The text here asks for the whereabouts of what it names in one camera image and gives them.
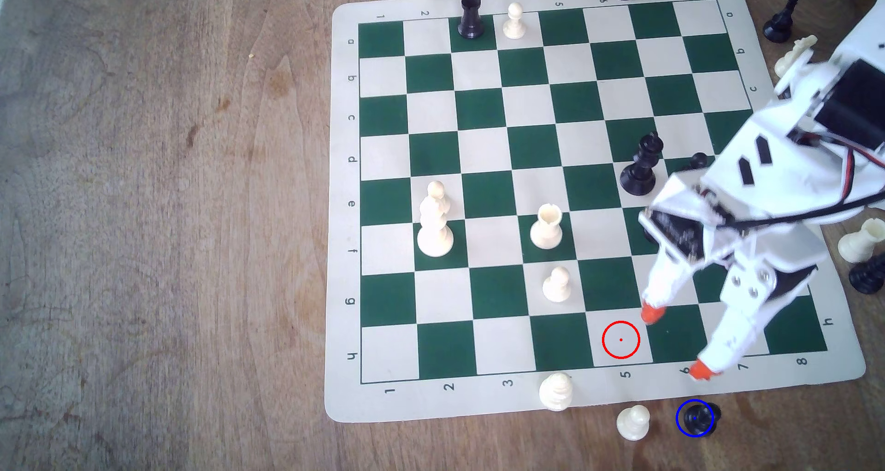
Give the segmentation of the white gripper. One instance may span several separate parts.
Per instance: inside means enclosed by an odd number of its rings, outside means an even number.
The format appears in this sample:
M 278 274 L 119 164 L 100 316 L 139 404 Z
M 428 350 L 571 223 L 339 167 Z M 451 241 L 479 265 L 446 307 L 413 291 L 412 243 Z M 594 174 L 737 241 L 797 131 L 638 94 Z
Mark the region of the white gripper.
M 806 117 L 754 114 L 709 165 L 673 173 L 649 206 L 661 246 L 640 294 L 657 322 L 701 268 L 729 263 L 726 310 L 690 366 L 710 380 L 735 366 L 817 273 L 826 247 L 809 228 L 857 213 L 857 142 Z

